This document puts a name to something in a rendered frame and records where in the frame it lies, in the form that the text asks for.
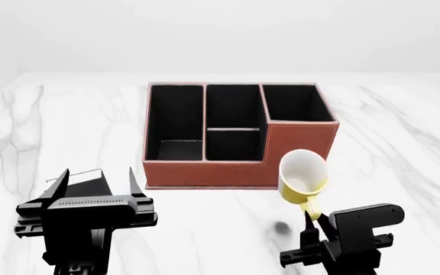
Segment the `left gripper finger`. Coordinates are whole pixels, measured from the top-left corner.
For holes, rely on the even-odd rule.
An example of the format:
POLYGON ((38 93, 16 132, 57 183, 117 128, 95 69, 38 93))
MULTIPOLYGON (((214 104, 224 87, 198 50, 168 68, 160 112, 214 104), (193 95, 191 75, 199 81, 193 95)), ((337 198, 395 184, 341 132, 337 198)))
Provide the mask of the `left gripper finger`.
POLYGON ((131 190, 131 196, 134 198, 144 198, 145 195, 141 191, 141 188, 139 187, 137 180, 135 178, 134 172, 131 167, 129 167, 129 182, 130 182, 130 190, 131 190))
POLYGON ((65 196, 66 188, 70 178, 69 169, 65 169, 54 183, 37 198, 37 201, 44 205, 49 205, 65 196))

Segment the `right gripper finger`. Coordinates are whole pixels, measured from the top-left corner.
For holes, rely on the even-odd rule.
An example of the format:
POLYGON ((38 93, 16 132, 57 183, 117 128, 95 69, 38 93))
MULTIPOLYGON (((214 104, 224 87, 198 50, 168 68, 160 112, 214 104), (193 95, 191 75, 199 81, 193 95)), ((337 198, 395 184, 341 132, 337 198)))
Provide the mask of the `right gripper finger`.
POLYGON ((329 242, 338 240, 338 231, 337 229, 330 223, 328 217, 324 214, 321 214, 318 218, 318 223, 325 233, 329 242))
POLYGON ((300 247, 315 247, 319 244, 319 230, 314 226, 310 214, 304 211, 305 230, 300 233, 300 247))

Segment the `yellow and white mug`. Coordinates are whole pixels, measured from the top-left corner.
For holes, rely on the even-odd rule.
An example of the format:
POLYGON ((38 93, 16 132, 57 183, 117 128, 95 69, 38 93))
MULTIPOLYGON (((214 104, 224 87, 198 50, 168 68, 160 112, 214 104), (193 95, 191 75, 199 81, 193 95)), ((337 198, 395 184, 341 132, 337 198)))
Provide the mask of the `yellow and white mug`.
POLYGON ((283 155, 278 166, 278 192, 282 198, 299 205, 315 221, 322 210, 317 195, 328 182, 328 164, 317 153, 296 149, 283 155))

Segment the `brown leather desk caddy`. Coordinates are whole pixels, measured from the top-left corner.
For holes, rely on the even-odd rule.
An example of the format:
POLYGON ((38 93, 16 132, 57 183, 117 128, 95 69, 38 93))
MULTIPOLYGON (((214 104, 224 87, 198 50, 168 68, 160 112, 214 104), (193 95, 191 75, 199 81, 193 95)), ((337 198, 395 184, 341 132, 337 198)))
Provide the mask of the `brown leather desk caddy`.
POLYGON ((296 82, 152 82, 142 163, 148 189, 275 189, 286 153, 327 157, 340 122, 296 82))

